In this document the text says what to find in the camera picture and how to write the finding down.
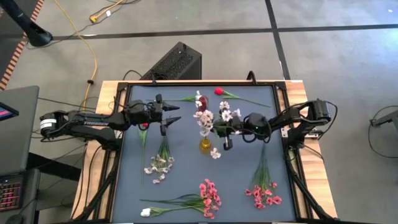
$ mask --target yellow liquid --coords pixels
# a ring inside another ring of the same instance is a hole
[[[200,140],[199,150],[203,154],[209,154],[211,151],[211,141],[205,138]]]

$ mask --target wooden table edge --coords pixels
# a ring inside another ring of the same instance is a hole
[[[158,80],[157,83],[242,83],[242,82],[252,82],[251,80]],[[302,80],[258,80],[258,83],[272,83],[272,82],[285,82],[286,88],[287,88],[287,94],[288,94],[288,99],[290,105],[296,104],[296,103],[301,103],[304,101],[307,101],[307,95],[305,93],[305,88]],[[110,102],[113,101],[113,97],[116,96],[117,92],[117,87],[119,83],[131,83],[131,84],[144,84],[144,83],[152,83],[151,80],[113,80],[113,81],[104,81],[101,87],[101,91],[99,94],[99,99],[97,103],[97,108],[96,108],[96,113],[102,113],[102,114],[110,114],[111,109],[113,108],[113,104],[109,104]],[[279,94],[279,102],[284,109],[284,101],[283,97],[281,95],[281,92],[278,92]],[[313,148],[314,150],[320,151],[320,147],[318,144],[317,140],[306,140],[305,144]],[[74,217],[79,216],[79,214],[83,211],[83,207],[85,205],[85,199],[86,195],[88,197],[88,202],[92,199],[94,194],[98,190],[98,184],[100,181],[100,175],[101,175],[101,170],[103,166],[103,160],[104,160],[104,150],[100,150],[97,155],[94,158],[93,161],[93,167],[91,170],[91,175],[90,175],[90,190],[87,192],[88,186],[88,167],[90,165],[90,161],[93,158],[93,154],[96,150],[96,148],[99,146],[99,143],[97,141],[90,141],[88,143],[87,151],[86,151],[86,157],[85,157],[85,164],[84,164],[84,181],[83,181],[83,187],[82,187],[82,192],[81,192],[81,199],[80,203],[78,205],[78,208],[76,210],[76,213]],[[300,155],[302,158],[302,165],[304,169],[304,174],[305,178],[307,181],[307,187],[310,189],[310,192],[314,196],[314,198],[318,201],[318,203],[323,207],[323,209],[331,216],[336,217],[336,210],[335,210],[335,205],[333,203],[333,198],[331,196],[330,192],[330,186],[328,182],[328,178],[326,175],[326,170],[325,166],[323,165],[322,160],[315,155],[314,153],[311,153],[310,151],[306,151],[302,149],[300,151]],[[112,166],[113,163],[113,156],[111,155],[110,163],[108,166],[108,172],[110,171],[110,167]],[[76,190],[76,196],[75,196],[75,201],[73,204],[73,210],[75,209],[77,202],[78,202],[78,196],[80,194],[80,185],[81,185],[81,177],[78,183],[78,188]],[[300,209],[300,214],[302,218],[306,218],[305,214],[305,205],[303,202],[303,196],[299,189],[296,186],[296,192],[297,192],[297,197],[298,197],[298,205]],[[101,208],[99,212],[99,218],[104,218],[105,217],[105,210],[106,210],[106,203],[108,199],[108,194],[109,194],[109,188],[105,192],[103,199],[101,201]]]

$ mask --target computer tower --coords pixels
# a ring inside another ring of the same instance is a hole
[[[201,80],[201,53],[178,42],[141,80]]]

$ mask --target orange striped tape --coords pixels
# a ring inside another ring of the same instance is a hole
[[[41,8],[43,7],[44,0],[38,0],[35,9],[33,10],[33,13],[30,17],[32,21],[36,21],[37,16],[39,15],[39,12]],[[0,16],[3,13],[3,10],[0,8]],[[14,51],[14,54],[11,57],[11,60],[6,68],[6,71],[4,72],[4,75],[2,76],[0,80],[0,91],[3,91],[6,89],[7,84],[11,78],[12,72],[15,69],[15,66],[17,65],[18,59],[21,56],[22,51],[24,50],[25,44],[27,42],[27,36],[24,33],[22,40],[17,44],[17,48]]]

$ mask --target keyboard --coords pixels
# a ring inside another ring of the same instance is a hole
[[[0,212],[21,208],[22,181],[23,175],[0,177]]]

